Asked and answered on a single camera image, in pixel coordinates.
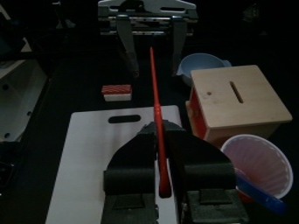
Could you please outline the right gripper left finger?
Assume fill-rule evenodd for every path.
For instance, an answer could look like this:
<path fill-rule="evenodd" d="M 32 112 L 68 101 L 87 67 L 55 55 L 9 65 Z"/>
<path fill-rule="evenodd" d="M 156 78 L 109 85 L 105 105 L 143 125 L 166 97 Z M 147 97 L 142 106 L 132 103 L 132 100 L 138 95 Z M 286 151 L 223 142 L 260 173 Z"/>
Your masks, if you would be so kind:
<path fill-rule="evenodd" d="M 150 122 L 116 150 L 104 170 L 100 224 L 156 224 L 156 127 Z"/>

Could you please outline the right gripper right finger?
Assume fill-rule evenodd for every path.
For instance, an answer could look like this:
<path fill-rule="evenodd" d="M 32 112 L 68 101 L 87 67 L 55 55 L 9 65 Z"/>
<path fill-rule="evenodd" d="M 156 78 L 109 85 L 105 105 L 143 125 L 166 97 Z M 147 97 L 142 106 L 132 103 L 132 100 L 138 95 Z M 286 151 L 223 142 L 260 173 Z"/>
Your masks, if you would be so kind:
<path fill-rule="evenodd" d="M 248 224 L 228 157 L 174 122 L 163 130 L 179 224 Z"/>

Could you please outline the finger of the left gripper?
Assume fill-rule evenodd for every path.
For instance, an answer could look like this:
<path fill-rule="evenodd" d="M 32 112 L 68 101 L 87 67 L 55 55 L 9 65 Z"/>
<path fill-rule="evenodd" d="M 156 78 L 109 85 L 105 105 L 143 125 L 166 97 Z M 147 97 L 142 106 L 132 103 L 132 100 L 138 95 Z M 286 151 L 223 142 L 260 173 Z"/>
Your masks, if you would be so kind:
<path fill-rule="evenodd" d="M 187 22 L 182 17 L 172 17 L 172 75 L 176 75 L 180 65 L 186 35 Z"/>
<path fill-rule="evenodd" d="M 135 40 L 132 33 L 131 19 L 128 15 L 119 15 L 116 17 L 116 33 L 121 40 L 126 50 L 126 60 L 130 71 L 135 78 L 139 77 L 139 65 L 136 58 Z"/>

